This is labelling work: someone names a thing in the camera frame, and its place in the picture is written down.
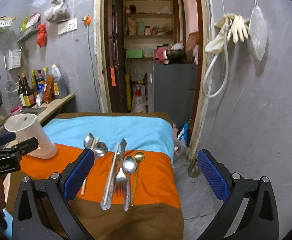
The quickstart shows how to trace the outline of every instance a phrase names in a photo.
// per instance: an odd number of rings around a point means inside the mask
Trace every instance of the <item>green box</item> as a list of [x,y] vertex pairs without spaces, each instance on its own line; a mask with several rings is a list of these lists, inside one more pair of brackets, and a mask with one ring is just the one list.
[[141,49],[129,49],[126,51],[126,58],[142,58],[143,51]]

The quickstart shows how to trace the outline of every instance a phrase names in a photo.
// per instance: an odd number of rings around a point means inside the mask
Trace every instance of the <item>caster wheel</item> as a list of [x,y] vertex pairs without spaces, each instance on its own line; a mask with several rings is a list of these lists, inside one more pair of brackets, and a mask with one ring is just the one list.
[[199,176],[201,169],[198,167],[197,160],[193,160],[188,167],[188,176],[191,178],[196,178]]

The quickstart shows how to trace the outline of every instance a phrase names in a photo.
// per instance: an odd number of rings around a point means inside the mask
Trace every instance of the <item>gray tile floor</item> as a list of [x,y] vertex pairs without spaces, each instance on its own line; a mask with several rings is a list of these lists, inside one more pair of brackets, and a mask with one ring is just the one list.
[[187,174],[189,163],[181,157],[175,162],[174,180],[184,215],[184,240],[195,240],[206,229],[222,205],[201,173]]

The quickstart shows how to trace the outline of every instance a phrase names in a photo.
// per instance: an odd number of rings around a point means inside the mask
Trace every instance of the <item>white hose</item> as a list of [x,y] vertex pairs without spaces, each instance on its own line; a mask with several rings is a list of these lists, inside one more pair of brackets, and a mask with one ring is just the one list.
[[207,81],[207,78],[208,78],[208,75],[210,73],[210,71],[212,70],[213,68],[213,65],[214,63],[216,62],[217,60],[217,57],[219,54],[216,54],[211,62],[211,64],[209,65],[206,73],[205,73],[205,76],[204,76],[204,79],[203,79],[203,84],[202,84],[202,91],[203,91],[203,94],[205,97],[207,98],[214,98],[216,97],[225,87],[226,85],[226,82],[227,82],[227,78],[228,78],[228,68],[229,68],[229,65],[228,65],[228,51],[227,51],[227,35],[225,34],[224,36],[224,53],[225,53],[225,77],[224,77],[224,80],[223,80],[223,83],[221,85],[221,87],[219,88],[219,90],[217,90],[214,94],[212,95],[208,95],[204,92],[204,86],[206,84],[206,81]]

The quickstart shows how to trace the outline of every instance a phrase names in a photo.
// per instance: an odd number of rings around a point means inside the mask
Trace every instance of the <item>floor crack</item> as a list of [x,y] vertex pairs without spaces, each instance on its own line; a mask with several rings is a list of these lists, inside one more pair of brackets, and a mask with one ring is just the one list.
[[193,217],[193,218],[185,218],[184,220],[190,220],[190,219],[195,219],[195,218],[203,218],[203,217],[205,217],[205,216],[209,216],[209,215],[211,215],[211,214],[213,214],[213,213],[209,213],[209,214],[202,215],[202,216],[196,216],[196,217]]

